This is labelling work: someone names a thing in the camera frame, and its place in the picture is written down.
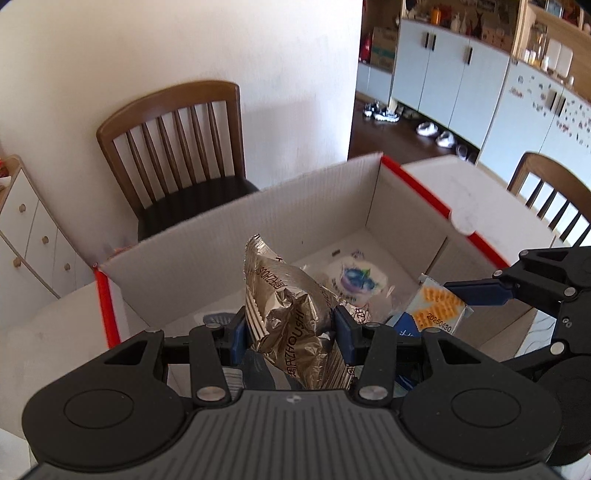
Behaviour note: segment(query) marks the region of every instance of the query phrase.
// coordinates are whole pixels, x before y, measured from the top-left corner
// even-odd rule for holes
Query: white wall
[[[241,87],[246,174],[266,187],[346,160],[362,0],[12,0],[0,11],[0,154],[19,154],[89,262],[137,221],[96,143],[129,101]]]

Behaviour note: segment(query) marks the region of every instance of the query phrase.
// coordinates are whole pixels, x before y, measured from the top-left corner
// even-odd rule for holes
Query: drawer
[[[1,239],[0,278],[0,329],[30,320],[40,308],[56,300]]]
[[[95,273],[88,265],[86,265],[86,262],[76,254],[76,289],[82,288],[89,283],[93,283],[94,280]]]
[[[27,250],[38,202],[33,187],[21,170],[0,212],[0,230],[21,256],[24,256]]]
[[[53,262],[51,288],[60,297],[76,289],[76,252],[59,230],[56,239],[56,259]]]
[[[41,202],[37,206],[25,260],[49,286],[53,277],[57,227]]]

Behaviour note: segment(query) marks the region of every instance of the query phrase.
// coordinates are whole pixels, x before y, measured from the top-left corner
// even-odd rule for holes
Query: red tape
[[[429,190],[427,190],[416,178],[404,170],[400,164],[389,158],[387,155],[382,155],[382,165],[389,171],[399,177],[404,183],[417,192],[427,203],[429,203],[436,211],[441,213],[446,220],[449,220],[451,210],[440,199],[435,197]],[[466,237],[472,245],[474,245],[480,253],[482,253],[496,268],[507,268],[509,264],[502,258],[494,248],[492,248],[486,240],[484,240],[478,233],[473,233]]]
[[[117,321],[115,320],[115,311],[113,310],[113,300],[109,288],[109,277],[107,277],[98,268],[95,268],[96,286],[99,290],[100,312],[103,317],[107,345],[113,348],[121,343]]]

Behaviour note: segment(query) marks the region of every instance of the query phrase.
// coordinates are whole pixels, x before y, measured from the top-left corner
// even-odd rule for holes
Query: biscuit package
[[[437,327],[453,334],[459,322],[472,313],[472,309],[432,278],[422,275],[421,286],[406,307],[388,322],[404,336],[420,336],[428,327]]]
[[[347,388],[352,373],[335,342],[335,295],[258,235],[246,245],[244,273],[252,349],[307,390]]]

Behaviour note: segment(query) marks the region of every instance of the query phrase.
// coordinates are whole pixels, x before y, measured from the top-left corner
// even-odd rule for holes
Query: wooden floor
[[[404,164],[425,158],[454,154],[455,149],[438,147],[433,138],[417,135],[421,120],[401,118],[396,124],[376,122],[363,115],[363,102],[355,100],[349,158],[383,151],[394,161]]]

